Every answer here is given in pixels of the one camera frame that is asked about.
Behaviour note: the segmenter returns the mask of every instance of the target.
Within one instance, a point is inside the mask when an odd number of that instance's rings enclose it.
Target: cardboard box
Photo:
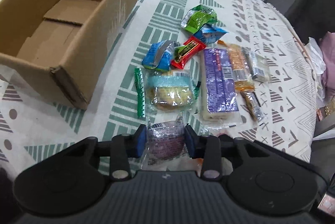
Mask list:
[[[51,102],[86,109],[137,0],[1,0],[0,64]]]

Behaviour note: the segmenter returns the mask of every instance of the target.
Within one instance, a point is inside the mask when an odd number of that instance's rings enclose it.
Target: table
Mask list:
[[[217,25],[229,31],[226,42],[251,47],[267,58],[271,69],[271,83],[255,82],[267,122],[257,126],[239,99],[243,124],[227,133],[259,140],[309,161],[316,120],[315,82],[308,57],[278,13],[261,0],[138,0],[119,30],[86,111],[36,99],[0,76],[0,164],[15,177],[87,136],[110,140],[116,134],[134,133],[145,122],[136,114],[134,68],[141,66],[152,43],[186,41],[188,35],[180,30],[180,21],[199,3],[216,10]],[[197,56],[186,69],[197,81]],[[10,80],[19,77],[14,72]],[[152,117],[155,122],[162,119],[167,117],[159,112]],[[186,113],[186,122],[196,131],[201,128],[193,114]],[[133,169],[138,165],[139,161],[131,163]],[[108,159],[102,159],[99,170],[108,172]]]

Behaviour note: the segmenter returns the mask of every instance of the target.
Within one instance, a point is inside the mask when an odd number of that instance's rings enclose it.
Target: purple label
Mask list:
[[[210,113],[238,111],[232,65],[225,49],[204,49],[207,109]]]

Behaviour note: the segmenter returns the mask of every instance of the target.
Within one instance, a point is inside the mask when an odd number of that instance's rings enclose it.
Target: brown dot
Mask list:
[[[9,140],[4,140],[3,144],[5,145],[5,148],[7,148],[8,150],[12,150],[12,144]]]
[[[16,119],[16,117],[17,117],[17,111],[16,111],[16,109],[11,109],[10,111],[9,111],[9,117],[11,118],[11,119]]]

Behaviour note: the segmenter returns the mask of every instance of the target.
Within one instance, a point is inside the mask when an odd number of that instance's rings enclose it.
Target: red candy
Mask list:
[[[194,36],[191,36],[184,45],[185,48],[179,51],[175,59],[171,61],[171,65],[178,69],[184,69],[191,57],[206,48],[206,45]]]

